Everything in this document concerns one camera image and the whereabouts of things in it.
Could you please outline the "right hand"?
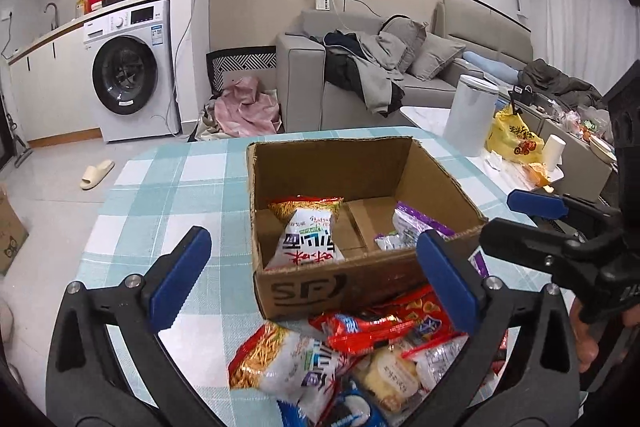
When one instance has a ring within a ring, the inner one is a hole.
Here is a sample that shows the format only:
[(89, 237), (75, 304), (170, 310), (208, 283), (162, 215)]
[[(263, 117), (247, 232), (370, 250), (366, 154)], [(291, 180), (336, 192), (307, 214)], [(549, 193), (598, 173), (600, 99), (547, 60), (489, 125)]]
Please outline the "right hand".
[[(575, 297), (570, 307), (570, 324), (572, 324), (575, 337), (579, 372), (585, 373), (591, 363), (597, 358), (599, 347), (597, 341), (589, 332), (589, 325), (579, 318), (580, 311), (582, 311), (582, 303)], [(640, 323), (639, 305), (623, 313), (623, 323), (626, 327), (634, 327)]]

